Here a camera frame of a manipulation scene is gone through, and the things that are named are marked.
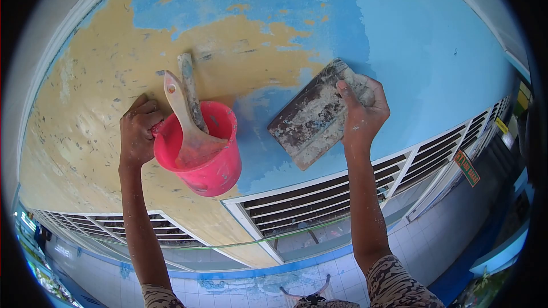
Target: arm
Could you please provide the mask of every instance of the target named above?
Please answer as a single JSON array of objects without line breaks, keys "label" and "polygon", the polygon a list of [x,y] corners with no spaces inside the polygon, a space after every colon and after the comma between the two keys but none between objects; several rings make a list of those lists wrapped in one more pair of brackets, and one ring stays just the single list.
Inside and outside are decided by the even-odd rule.
[{"label": "arm", "polygon": [[141,167],[154,158],[150,128],[162,120],[155,100],[141,95],[120,119],[120,186],[129,254],[139,283],[171,290],[160,244],[148,218],[142,194]]},{"label": "arm", "polygon": [[356,262],[364,273],[379,258],[391,254],[370,160],[371,143],[390,116],[390,109],[380,82],[369,80],[367,86],[375,94],[375,103],[369,108],[361,105],[346,82],[337,83],[339,93],[348,107],[342,143],[350,182],[352,244]]}]

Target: blue wall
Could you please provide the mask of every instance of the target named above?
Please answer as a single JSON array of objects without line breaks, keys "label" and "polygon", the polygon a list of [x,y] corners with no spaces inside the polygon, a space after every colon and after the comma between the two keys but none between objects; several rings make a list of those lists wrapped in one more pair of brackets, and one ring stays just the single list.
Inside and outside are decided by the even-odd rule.
[{"label": "blue wall", "polygon": [[[203,2],[133,0],[138,28],[175,27],[178,34],[238,14],[226,8],[239,0]],[[372,159],[400,151],[439,134],[482,112],[511,91],[511,66],[483,21],[462,0],[247,0],[248,19],[282,21],[298,31],[296,38],[314,60],[343,58],[355,72],[384,85],[392,115],[372,147]],[[310,13],[321,3],[321,12]],[[274,16],[279,10],[289,14]],[[308,25],[305,19],[328,15],[325,24]],[[82,25],[86,25],[88,16]],[[268,87],[237,98],[238,144],[243,171],[237,183],[243,194],[285,187],[346,169],[342,145],[333,147],[302,172],[268,134],[266,126],[314,74],[301,70],[294,88]],[[268,106],[257,104],[268,100]],[[241,114],[255,104],[255,120]]]}]

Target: shirt sleeve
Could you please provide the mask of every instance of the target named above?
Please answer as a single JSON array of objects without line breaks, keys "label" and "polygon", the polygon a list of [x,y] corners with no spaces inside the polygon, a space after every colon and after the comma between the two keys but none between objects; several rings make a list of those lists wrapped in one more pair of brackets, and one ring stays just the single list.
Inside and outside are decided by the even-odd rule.
[{"label": "shirt sleeve", "polygon": [[371,307],[444,307],[434,294],[409,275],[394,255],[377,260],[366,277]]},{"label": "shirt sleeve", "polygon": [[159,285],[141,285],[145,308],[185,308],[175,293]]}]

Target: sign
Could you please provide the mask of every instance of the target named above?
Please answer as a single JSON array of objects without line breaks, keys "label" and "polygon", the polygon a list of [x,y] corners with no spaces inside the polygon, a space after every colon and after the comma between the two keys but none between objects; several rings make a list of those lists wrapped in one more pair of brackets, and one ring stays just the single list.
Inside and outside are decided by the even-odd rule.
[{"label": "sign", "polygon": [[508,132],[508,126],[506,126],[502,120],[500,120],[499,117],[497,117],[497,119],[495,119],[495,124],[497,124],[497,126],[500,128],[500,130],[506,134]]},{"label": "sign", "polygon": [[458,150],[454,161],[460,167],[462,173],[468,182],[470,182],[470,185],[474,187],[480,181],[480,176],[476,172],[476,169],[472,166],[472,162],[470,162],[468,156],[464,153],[464,151]]}]

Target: hand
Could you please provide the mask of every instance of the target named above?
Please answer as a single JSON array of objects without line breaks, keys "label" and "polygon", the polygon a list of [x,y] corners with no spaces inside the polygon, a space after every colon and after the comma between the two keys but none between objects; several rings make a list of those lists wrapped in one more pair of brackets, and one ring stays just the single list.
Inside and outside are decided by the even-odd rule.
[{"label": "hand", "polygon": [[154,158],[154,137],[150,129],[163,119],[156,100],[148,100],[141,94],[120,119],[122,149],[121,167],[138,167]]},{"label": "hand", "polygon": [[343,80],[337,82],[339,94],[348,107],[348,116],[344,126],[344,137],[342,144],[345,153],[355,155],[356,153],[366,153],[369,155],[371,143],[382,124],[390,116],[390,109],[386,102],[384,90],[379,81],[368,80],[367,87],[374,93],[373,106],[364,107],[356,98],[352,88]]}]

